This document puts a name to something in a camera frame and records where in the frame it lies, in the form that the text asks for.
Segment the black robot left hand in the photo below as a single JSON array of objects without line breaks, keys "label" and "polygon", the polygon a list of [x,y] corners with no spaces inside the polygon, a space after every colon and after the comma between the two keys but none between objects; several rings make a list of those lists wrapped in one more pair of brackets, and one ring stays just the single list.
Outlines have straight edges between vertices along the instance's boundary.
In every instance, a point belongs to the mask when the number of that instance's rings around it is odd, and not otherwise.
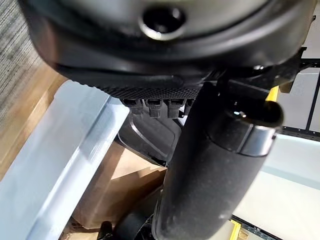
[{"label": "black robot left hand", "polygon": [[157,240],[207,240],[230,219],[282,128],[314,0],[20,0],[59,74],[151,117],[186,122],[152,220]]}]

